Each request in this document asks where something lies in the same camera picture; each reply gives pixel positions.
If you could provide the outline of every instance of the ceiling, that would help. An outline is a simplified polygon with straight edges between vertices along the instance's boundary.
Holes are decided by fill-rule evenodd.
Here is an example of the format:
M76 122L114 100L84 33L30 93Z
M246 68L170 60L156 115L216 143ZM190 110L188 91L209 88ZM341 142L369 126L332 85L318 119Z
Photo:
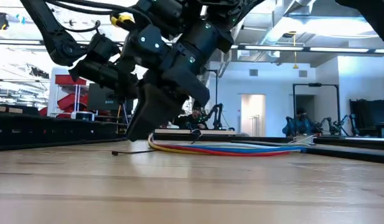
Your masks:
M133 5L136 0L100 0L122 6ZM266 0L256 6L233 30L236 44L294 45L293 38L283 37L284 33L296 31L296 45L316 47L370 47L384 49L384 43L353 9L337 5L330 0L313 1L312 6L300 7L290 11L295 0ZM114 41L124 41L125 30L110 24L108 16L93 16L72 12L49 5L54 9L57 20L72 29L93 27L96 20L101 21L99 31ZM309 9L306 14L301 9ZM19 0L0 1L0 12L8 14L9 28L0 30L0 39L42 40L38 28L28 16ZM76 40L90 40L94 32L71 33ZM293 63L294 52L233 51L228 57L231 61ZM337 54L305 53L297 54L298 63L310 63L315 67ZM216 52L212 60L223 61L221 53ZM55 64L50 60L44 46L0 45L0 78L43 80L43 77L30 75L35 67L47 73ZM0 97L5 93L30 94L38 99L38 104L46 104L49 83L0 82Z

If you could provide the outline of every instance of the table surface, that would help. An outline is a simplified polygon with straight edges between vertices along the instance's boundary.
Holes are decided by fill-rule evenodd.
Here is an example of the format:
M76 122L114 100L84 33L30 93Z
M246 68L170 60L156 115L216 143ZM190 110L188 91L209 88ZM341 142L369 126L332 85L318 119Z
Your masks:
M384 223L384 165L217 157L145 141L0 152L0 224Z

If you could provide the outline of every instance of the man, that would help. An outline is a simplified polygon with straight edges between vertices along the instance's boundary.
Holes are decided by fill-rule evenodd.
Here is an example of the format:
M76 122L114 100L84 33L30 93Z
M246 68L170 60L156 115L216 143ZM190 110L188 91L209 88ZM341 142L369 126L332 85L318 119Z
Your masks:
M313 134L316 133L315 124L308 118L304 108L297 109L297 118L286 118L287 125L283 128L283 134L293 136L295 134Z
M193 107L192 114L174 119L173 124L181 129L208 129L201 117L201 109L197 106Z

